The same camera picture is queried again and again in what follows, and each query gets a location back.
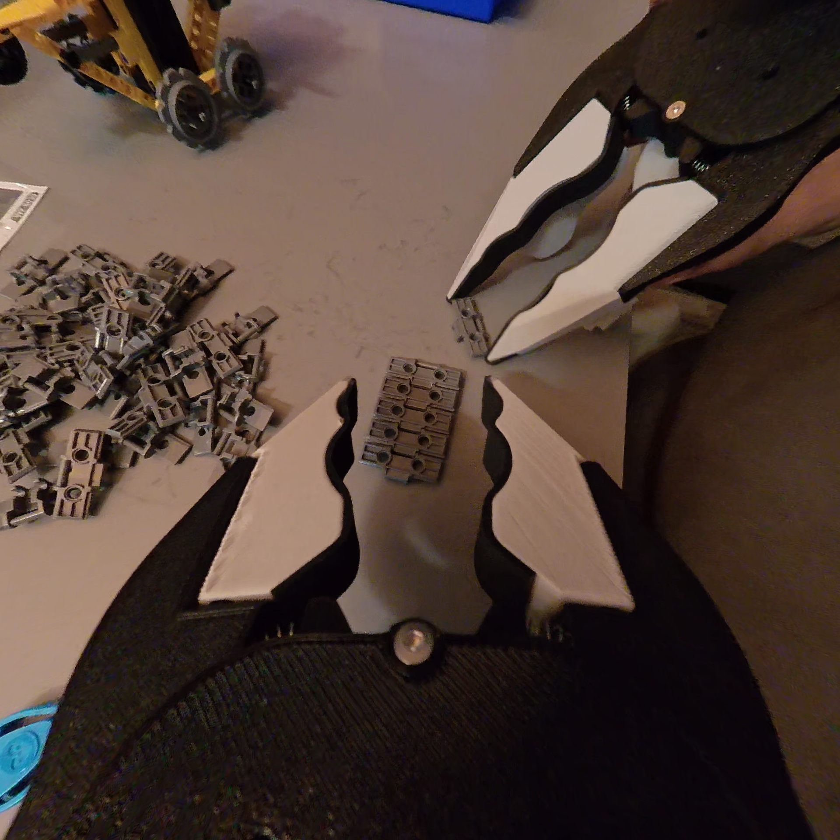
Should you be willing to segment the assembled grey track strip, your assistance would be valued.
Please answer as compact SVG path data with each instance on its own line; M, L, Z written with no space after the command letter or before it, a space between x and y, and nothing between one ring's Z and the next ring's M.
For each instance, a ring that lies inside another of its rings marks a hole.
M446 364L391 357L359 462L401 485L437 484L464 380Z

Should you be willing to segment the blue plastic bin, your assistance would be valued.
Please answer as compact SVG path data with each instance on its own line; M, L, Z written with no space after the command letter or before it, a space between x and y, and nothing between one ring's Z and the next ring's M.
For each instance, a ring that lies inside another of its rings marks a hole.
M387 3L488 24L496 16L503 1L387 1Z

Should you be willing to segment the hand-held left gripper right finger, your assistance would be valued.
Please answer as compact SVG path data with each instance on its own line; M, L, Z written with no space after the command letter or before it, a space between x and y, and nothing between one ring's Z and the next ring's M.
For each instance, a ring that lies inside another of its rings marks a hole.
M482 386L486 433L474 568L489 599L481 632L552 632L568 610L634 614L631 588L579 452L494 376Z

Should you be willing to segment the single grey track link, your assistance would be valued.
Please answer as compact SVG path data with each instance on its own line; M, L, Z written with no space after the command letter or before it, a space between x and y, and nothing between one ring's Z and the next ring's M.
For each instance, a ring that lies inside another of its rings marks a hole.
M455 312L451 328L455 341L471 358L486 358L489 335L478 303L473 297L454 299L451 303Z

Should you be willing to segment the yellow black toy brick vehicle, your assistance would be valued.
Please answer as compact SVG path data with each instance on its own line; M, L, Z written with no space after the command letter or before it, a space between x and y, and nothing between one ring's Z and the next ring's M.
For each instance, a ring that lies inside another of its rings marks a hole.
M155 111L191 149L216 147L223 116L263 109L266 75L242 38L221 38L229 1L12 1L1 9L1 82L25 79L25 46L53 59L79 86Z

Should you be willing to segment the yellow grey sticker sheet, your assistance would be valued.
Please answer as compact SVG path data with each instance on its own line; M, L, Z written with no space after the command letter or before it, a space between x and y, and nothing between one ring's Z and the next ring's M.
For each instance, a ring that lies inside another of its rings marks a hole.
M48 191L47 185L1 181L1 250L8 246Z

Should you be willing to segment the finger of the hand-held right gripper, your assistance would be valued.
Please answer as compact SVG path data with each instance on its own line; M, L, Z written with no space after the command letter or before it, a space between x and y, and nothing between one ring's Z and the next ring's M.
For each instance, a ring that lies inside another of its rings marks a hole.
M622 301L623 285L717 204L711 192L689 179L636 191L602 245L579 265L560 273L544 297L510 320L487 361L499 363L528 353L614 308Z
M613 176L623 154L616 118L589 100L519 173L490 213L447 294L468 297L555 213L588 198Z

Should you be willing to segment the pile of grey track links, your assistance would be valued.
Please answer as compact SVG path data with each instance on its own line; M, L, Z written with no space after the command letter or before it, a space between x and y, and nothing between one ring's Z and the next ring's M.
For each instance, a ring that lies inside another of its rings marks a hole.
M142 459L252 455L274 410L258 399L268 307L190 320L234 268L159 253L51 248L13 264L2 298L2 530L85 520L107 479Z

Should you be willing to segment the light blue plastic tool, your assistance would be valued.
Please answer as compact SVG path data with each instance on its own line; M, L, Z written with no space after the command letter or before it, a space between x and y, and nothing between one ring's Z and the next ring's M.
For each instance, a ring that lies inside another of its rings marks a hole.
M29 791L58 707L53 701L2 718L1 812L18 805Z

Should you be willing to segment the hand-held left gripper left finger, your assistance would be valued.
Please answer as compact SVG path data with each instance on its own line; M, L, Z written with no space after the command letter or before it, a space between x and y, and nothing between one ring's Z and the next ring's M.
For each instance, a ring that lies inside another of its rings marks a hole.
M360 567L344 478L354 462L355 379L340 380L255 453L198 595L217 602L341 597Z

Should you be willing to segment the person's right hand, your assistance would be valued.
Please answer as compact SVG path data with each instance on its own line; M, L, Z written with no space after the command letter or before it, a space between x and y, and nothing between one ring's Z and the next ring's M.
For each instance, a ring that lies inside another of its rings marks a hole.
M740 266L778 245L827 235L839 225L839 150L813 166L778 210L755 232L729 250L652 284L663 288Z

